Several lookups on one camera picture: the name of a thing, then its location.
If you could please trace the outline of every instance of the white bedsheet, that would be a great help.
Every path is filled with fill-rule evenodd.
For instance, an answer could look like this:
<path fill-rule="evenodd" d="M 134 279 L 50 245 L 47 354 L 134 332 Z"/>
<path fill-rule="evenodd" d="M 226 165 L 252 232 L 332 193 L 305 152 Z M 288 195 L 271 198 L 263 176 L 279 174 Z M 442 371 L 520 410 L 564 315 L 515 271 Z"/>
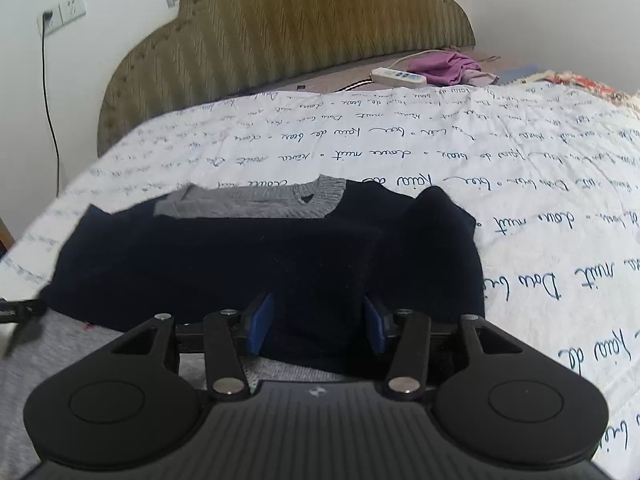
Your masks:
<path fill-rule="evenodd" d="M 0 262 L 0 295 L 37 293 L 89 203 L 114 212 L 188 182 L 319 173 L 412 196 L 441 186 L 478 220 L 487 318 L 603 391 L 610 427 L 595 461 L 637 479 L 639 145 L 629 112 L 548 83 L 268 92 L 190 108 L 142 124 L 77 178 Z"/>

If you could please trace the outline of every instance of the power strip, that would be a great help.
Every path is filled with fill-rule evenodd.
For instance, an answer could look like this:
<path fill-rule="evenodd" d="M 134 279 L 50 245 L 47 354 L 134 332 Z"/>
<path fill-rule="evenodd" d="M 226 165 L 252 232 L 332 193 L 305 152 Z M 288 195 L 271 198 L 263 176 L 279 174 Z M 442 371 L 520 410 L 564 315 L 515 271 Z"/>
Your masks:
<path fill-rule="evenodd" d="M 371 80 L 387 86 L 405 86 L 407 88 L 420 88 L 427 84 L 427 78 L 423 75 L 402 72 L 392 68 L 374 68 L 371 71 Z"/>

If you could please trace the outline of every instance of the pink cloth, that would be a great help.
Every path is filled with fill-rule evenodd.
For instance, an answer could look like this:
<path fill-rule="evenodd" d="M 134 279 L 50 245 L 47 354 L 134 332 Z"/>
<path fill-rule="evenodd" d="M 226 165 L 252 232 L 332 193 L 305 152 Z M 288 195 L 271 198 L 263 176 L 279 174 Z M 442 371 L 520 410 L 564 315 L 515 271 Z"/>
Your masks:
<path fill-rule="evenodd" d="M 491 72 L 478 72 L 478 70 L 465 70 L 462 75 L 462 84 L 470 86 L 488 86 L 500 79 Z"/>
<path fill-rule="evenodd" d="M 465 70 L 480 70 L 480 65 L 459 52 L 431 52 L 409 62 L 407 72 L 420 74 L 432 85 L 457 85 Z"/>

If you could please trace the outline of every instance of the black cable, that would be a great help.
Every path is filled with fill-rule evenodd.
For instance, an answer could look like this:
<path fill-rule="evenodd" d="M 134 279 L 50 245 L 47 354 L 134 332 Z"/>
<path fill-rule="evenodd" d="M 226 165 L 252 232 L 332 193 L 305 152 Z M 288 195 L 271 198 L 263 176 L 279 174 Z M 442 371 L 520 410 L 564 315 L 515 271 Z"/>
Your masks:
<path fill-rule="evenodd" d="M 47 111 L 47 121 L 49 121 L 49 129 L 51 130 L 51 137 L 53 138 L 53 145 L 56 148 L 56 198 L 60 195 L 60 152 L 58 151 L 58 140 L 56 134 L 53 131 L 53 124 L 51 124 L 51 115 L 49 114 L 49 102 L 47 101 L 47 80 L 45 76 L 44 65 L 44 30 L 51 20 L 53 13 L 48 10 L 42 13 L 42 95 L 44 96 L 44 109 Z"/>
<path fill-rule="evenodd" d="M 357 88 L 358 86 L 364 86 L 373 83 L 371 78 L 367 77 L 366 79 L 361 79 L 360 81 L 356 81 L 355 83 L 351 83 L 344 88 L 340 88 L 336 90 L 336 92 L 344 92 L 345 90 L 351 90 L 352 88 Z"/>

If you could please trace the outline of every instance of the olive green headboard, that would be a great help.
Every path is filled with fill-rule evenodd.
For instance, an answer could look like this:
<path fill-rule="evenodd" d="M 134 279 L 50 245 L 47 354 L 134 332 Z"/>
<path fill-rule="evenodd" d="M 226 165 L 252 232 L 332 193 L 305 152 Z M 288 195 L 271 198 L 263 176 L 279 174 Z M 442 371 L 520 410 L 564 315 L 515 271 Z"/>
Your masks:
<path fill-rule="evenodd" d="M 470 44 L 453 0 L 180 0 L 178 17 L 114 72 L 98 155 L 172 110 L 367 57 Z"/>

